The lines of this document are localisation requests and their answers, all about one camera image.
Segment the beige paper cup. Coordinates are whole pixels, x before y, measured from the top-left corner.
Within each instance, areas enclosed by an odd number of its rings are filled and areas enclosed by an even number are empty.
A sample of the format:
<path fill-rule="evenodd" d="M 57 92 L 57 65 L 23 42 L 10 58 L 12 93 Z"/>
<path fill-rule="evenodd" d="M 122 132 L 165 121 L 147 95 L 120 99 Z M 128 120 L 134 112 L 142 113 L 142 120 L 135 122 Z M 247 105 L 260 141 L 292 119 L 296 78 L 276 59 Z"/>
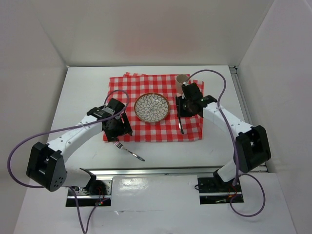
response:
<path fill-rule="evenodd" d="M 180 74 L 176 76 L 175 86 L 176 86 L 177 93 L 183 94 L 182 85 L 184 83 L 188 83 L 188 81 L 189 81 L 189 76 L 187 74 Z"/>

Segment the silver table knife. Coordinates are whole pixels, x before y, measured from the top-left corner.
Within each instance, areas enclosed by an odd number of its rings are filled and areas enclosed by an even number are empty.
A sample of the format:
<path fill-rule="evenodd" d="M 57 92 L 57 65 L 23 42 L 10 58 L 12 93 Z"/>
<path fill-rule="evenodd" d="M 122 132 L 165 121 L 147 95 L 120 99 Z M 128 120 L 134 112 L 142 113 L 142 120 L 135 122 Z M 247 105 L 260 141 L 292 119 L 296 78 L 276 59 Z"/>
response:
<path fill-rule="evenodd" d="M 179 128 L 180 128 L 180 131 L 182 134 L 184 134 L 184 130 L 183 130 L 183 126 L 182 126 L 182 123 L 181 123 L 181 118 L 178 117 L 178 121 L 179 121 Z"/>

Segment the floral ceramic plate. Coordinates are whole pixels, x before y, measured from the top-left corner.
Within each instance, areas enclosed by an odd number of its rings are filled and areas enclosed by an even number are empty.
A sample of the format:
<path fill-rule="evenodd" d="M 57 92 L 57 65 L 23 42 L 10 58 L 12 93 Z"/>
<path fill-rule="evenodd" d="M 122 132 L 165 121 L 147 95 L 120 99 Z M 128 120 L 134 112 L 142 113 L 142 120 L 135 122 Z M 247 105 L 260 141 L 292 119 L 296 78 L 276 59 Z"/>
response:
<path fill-rule="evenodd" d="M 136 99 L 134 112 L 141 121 L 157 123 L 167 117 L 170 104 L 167 98 L 159 93 L 145 93 Z"/>

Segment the red white checkered cloth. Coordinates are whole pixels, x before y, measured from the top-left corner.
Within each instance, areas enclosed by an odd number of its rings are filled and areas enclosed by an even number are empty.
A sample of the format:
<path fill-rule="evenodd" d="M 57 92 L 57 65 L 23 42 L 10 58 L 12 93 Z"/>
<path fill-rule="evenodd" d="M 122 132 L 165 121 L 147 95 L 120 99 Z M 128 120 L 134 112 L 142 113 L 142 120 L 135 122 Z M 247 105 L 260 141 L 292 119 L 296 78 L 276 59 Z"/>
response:
<path fill-rule="evenodd" d="M 124 90 L 130 101 L 126 108 L 126 114 L 130 122 L 133 134 L 119 137 L 123 142 L 183 142 L 202 139 L 203 119 L 195 116 L 182 118 L 181 133 L 177 118 L 175 97 L 180 96 L 176 89 L 177 74 L 146 75 L 126 73 L 122 77 L 111 77 L 109 92 Z M 157 123 L 147 123 L 140 120 L 134 111 L 135 101 L 145 93 L 159 93 L 167 98 L 170 111 L 167 117 Z"/>

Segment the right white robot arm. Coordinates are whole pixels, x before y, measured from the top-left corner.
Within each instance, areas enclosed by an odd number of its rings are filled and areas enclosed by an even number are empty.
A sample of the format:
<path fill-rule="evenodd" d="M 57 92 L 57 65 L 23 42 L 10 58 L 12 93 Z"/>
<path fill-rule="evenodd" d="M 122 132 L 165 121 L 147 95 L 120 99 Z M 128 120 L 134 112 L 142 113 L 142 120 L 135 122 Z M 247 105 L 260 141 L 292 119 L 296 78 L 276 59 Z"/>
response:
<path fill-rule="evenodd" d="M 203 96 L 198 85 L 181 86 L 183 95 L 176 97 L 176 109 L 181 133 L 181 119 L 200 116 L 209 120 L 222 131 L 229 133 L 234 146 L 233 158 L 213 173 L 213 186 L 224 191 L 238 176 L 248 173 L 271 159 L 267 132 L 261 125 L 252 126 L 240 120 L 220 105 L 220 99 Z"/>

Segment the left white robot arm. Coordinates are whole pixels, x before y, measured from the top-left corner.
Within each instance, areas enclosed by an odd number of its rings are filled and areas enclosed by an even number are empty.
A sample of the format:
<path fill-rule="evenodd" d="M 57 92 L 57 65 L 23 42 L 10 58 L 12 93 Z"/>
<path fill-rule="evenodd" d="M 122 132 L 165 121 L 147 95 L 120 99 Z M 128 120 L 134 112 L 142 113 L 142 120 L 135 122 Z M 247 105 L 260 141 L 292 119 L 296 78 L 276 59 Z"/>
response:
<path fill-rule="evenodd" d="M 89 110 L 75 129 L 46 144 L 37 142 L 31 149 L 27 176 L 51 192 L 60 187 L 79 187 L 84 194 L 92 194 L 99 186 L 96 176 L 83 168 L 67 169 L 65 163 L 86 141 L 100 133 L 105 134 L 108 142 L 132 134 L 125 104 L 113 98 L 107 105 Z"/>

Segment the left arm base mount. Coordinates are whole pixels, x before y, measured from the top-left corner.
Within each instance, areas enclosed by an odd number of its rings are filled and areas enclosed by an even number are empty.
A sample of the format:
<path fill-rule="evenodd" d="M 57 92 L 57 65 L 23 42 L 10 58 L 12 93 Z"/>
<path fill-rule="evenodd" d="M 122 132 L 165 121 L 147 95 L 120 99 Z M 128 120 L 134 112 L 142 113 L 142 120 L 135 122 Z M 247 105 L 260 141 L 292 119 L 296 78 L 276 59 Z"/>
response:
<path fill-rule="evenodd" d="M 94 207 L 95 205 L 100 207 L 111 206 L 112 186 L 112 177 L 101 177 L 91 192 L 82 187 L 74 186 L 74 191 L 68 189 L 65 206 L 76 207 L 74 195 L 76 195 L 78 199 L 78 205 L 80 207 Z"/>

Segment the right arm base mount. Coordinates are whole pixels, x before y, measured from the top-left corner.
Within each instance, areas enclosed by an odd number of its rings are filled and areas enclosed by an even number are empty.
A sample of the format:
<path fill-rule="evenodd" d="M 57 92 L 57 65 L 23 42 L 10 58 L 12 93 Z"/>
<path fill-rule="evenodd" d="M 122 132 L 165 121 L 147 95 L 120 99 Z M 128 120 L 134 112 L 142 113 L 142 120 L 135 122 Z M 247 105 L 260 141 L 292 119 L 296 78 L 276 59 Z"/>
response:
<path fill-rule="evenodd" d="M 218 186 L 212 177 L 199 177 L 194 188 L 199 192 L 201 205 L 244 202 L 239 182 L 235 186 L 231 181 Z"/>

